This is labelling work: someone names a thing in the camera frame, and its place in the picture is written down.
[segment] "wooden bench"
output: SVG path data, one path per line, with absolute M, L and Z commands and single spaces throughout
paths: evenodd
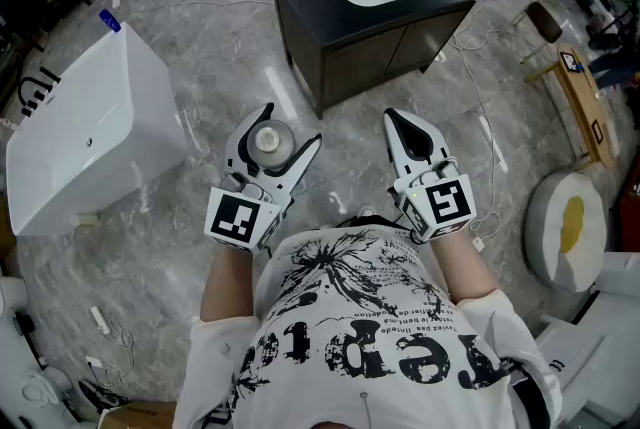
M 562 54 L 571 54 L 576 58 L 583 70 L 574 72 L 568 69 Z M 591 164 L 601 162 L 606 168 L 615 166 L 615 159 L 611 152 L 609 136 L 605 129 L 607 121 L 602 103 L 597 99 L 598 87 L 589 68 L 580 58 L 578 51 L 567 44 L 558 45 L 558 61 L 546 68 L 525 77 L 525 82 L 533 82 L 541 75 L 553 71 L 560 82 L 565 95 L 569 99 L 569 105 L 578 121 L 584 142 L 587 147 L 589 162 L 580 166 L 586 168 Z

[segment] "black countertop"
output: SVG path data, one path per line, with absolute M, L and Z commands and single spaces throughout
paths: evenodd
M 358 6 L 348 0 L 287 0 L 323 48 L 335 48 L 386 29 L 462 9 L 476 0 L 397 0 Z

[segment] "white wire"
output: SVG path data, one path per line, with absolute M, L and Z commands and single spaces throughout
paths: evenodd
M 491 205 L 489 206 L 489 210 L 487 211 L 487 213 L 482 216 L 482 217 L 477 217 L 475 218 L 473 221 L 471 221 L 471 224 L 469 225 L 469 228 L 476 232 L 478 231 L 478 229 L 480 228 L 480 226 L 482 225 L 482 223 L 484 221 L 486 221 L 487 219 L 489 219 L 489 217 L 491 216 L 495 216 L 497 221 L 498 221 L 498 227 L 496 228 L 496 230 L 493 233 L 490 233 L 489 235 L 485 235 L 484 237 L 480 237 L 480 240 L 482 240 L 482 242 L 485 241 L 485 239 L 489 239 L 491 237 L 493 237 L 494 235 L 496 235 L 502 228 L 500 225 L 500 214 L 498 214 L 497 212 L 495 212 L 493 210 L 493 207 L 495 205 L 495 198 L 496 198 L 496 191 L 495 191 L 495 172 L 496 172 L 496 149 L 494 146 L 494 136 L 493 136 L 493 130 L 491 129 L 491 121 L 489 120 L 489 117 L 487 116 L 487 111 L 484 108 L 484 105 L 482 104 L 482 97 L 480 96 L 480 88 L 478 87 L 478 83 L 476 82 L 475 77 L 473 76 L 473 73 L 471 73 L 471 69 L 469 68 L 469 65 L 467 64 L 467 59 L 464 57 L 464 54 L 462 53 L 463 50 L 478 50 L 481 49 L 489 40 L 489 35 L 491 33 L 497 33 L 499 32 L 497 29 L 491 29 L 490 31 L 487 32 L 487 35 L 484 39 L 484 41 L 475 47 L 468 47 L 469 44 L 469 38 L 467 38 L 467 41 L 464 43 L 464 45 L 462 45 L 459 41 L 458 41 L 458 35 L 465 31 L 467 29 L 467 27 L 469 27 L 469 25 L 471 24 L 471 20 L 473 19 L 473 16 L 475 14 L 477 14 L 480 10 L 482 9 L 482 6 L 479 7 L 476 11 L 474 11 L 471 16 L 469 17 L 468 22 L 462 26 L 462 28 L 460 28 L 459 30 L 457 30 L 455 33 L 453 33 L 453 41 L 454 43 L 449 43 L 449 45 L 451 45 L 453 48 L 455 48 L 459 54 L 460 57 L 462 58 L 462 62 L 464 63 L 464 67 L 467 70 L 467 73 L 469 74 L 469 77 L 471 77 L 471 80 L 473 81 L 473 85 L 476 88 L 476 93 L 478 95 L 478 102 L 480 103 L 480 108 L 482 109 L 482 112 L 484 113 L 484 117 L 487 120 L 487 125 L 489 126 L 489 134 L 491 135 Z
M 100 332 L 100 334 L 112 346 L 124 349 L 127 352 L 128 359 L 127 365 L 124 369 L 119 369 L 118 367 L 109 365 L 105 363 L 104 360 L 101 360 L 104 365 L 103 375 L 106 377 L 106 380 L 101 380 L 98 377 L 96 369 L 92 367 L 98 386 L 106 388 L 107 390 L 111 390 L 116 386 L 126 386 L 128 384 L 126 376 L 131 371 L 134 364 L 133 336 L 131 335 L 131 332 L 123 328 L 120 323 L 114 319 L 109 319 L 109 328 L 111 329 L 111 333 L 109 333 L 110 336 L 105 335 L 102 332 Z
M 167 2 L 166 4 L 159 4 L 158 6 L 152 6 L 151 8 L 142 8 L 142 9 L 122 9 L 116 10 L 118 13 L 129 13 L 130 15 L 134 13 L 146 13 L 147 11 L 155 11 L 161 8 L 168 8 L 169 6 L 192 6 L 197 4 L 204 5 L 213 5 L 213 6 L 232 6 L 234 4 L 244 4 L 244 3 L 253 3 L 253 4 L 265 4 L 267 6 L 274 6 L 273 2 L 269 1 L 259 1 L 259 0 L 241 0 L 241 1 L 230 1 L 230 2 L 214 2 L 214 1 L 188 1 L 188 2 Z

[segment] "shoe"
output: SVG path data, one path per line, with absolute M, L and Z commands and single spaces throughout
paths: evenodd
M 377 215 L 378 213 L 376 212 L 376 209 L 374 209 L 371 205 L 362 205 L 358 209 L 358 217 L 371 217 Z

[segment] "cabinet door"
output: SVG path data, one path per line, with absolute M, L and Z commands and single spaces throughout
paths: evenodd
M 387 73 L 430 64 L 469 9 L 409 24 Z
M 361 93 L 384 76 L 406 26 L 346 45 L 325 58 L 324 106 Z

